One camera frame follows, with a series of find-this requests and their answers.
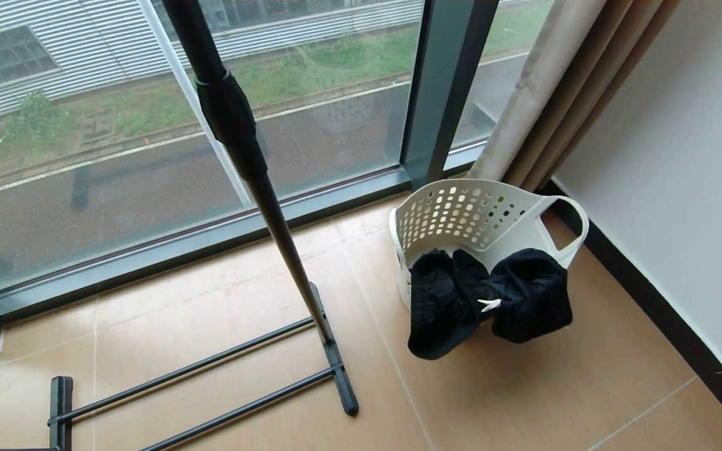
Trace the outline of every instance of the black baseboard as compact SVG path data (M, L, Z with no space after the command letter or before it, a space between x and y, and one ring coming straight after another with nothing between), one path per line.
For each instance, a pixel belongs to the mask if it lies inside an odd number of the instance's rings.
M538 191L544 195L567 196L553 182ZM581 231L581 220L573 207L566 202L553 204L553 213L561 218L574 232ZM602 265L609 271L625 291L636 301L651 321L662 331L667 340L679 351L693 368L714 397L722 404L722 364L714 357L693 329L670 306L662 294L656 291L648 279L628 261L628 259L609 241L598 226L590 221L590 233L585 245Z

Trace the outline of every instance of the basket handle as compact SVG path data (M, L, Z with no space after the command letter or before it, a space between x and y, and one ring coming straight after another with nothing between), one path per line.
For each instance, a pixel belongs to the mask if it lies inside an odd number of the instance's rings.
M567 246L564 247L564 249L556 249L556 245L553 243L553 239L550 237L550 233L547 231L547 228L544 224L542 224L542 220L540 216L545 213L547 209L550 208L551 205L553 205L556 200L564 200L564 202L567 202L570 204L573 209L575 209L576 213L578 213L578 216L581 218L581 235L576 237L571 243L569 243ZM575 257L575 253L578 252L579 249L581 249L581 246L584 244L584 240L587 238L587 234L590 232L590 218L587 217L587 212L584 211L584 208L575 200L570 199L570 197L566 196L546 196L544 199L541 200L541 202L536 205L534 208L534 211L536 211L536 220L539 222L539 225L542 229L545 231L545 239L548 240L549 248L554 249L555 254L553 255L553 258L556 259L557 262L559 262L560 265L564 266L564 268L567 268L570 266L570 263L573 262L573 257Z

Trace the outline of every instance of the beige curtain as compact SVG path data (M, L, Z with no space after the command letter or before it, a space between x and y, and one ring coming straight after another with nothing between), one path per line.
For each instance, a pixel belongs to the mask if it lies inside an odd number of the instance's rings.
M678 0L556 0L468 177L533 190L613 97Z

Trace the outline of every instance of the grass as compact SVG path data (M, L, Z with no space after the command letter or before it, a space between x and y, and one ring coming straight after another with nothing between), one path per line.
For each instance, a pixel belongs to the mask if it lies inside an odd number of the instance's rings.
M484 56L530 45L542 28L552 0L505 8L495 16ZM413 67L417 30L400 29L379 36L344 36L330 44L306 44L273 60L232 66L253 108L298 99L342 86L357 85ZM175 82L98 95L77 105L52 105L40 91L26 95L20 114L0 120L0 160L37 157L48 152L74 153L82 117L115 112L112 140L141 137L195 122Z

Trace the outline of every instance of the road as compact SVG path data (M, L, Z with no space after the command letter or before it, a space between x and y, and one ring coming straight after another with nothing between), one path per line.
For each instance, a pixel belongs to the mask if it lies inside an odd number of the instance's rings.
M486 137L525 55L480 66L456 141ZM408 83L258 122L278 195L396 163ZM481 120L481 111L491 120ZM337 128L335 120L353 123ZM238 213L202 135L0 189L0 288Z

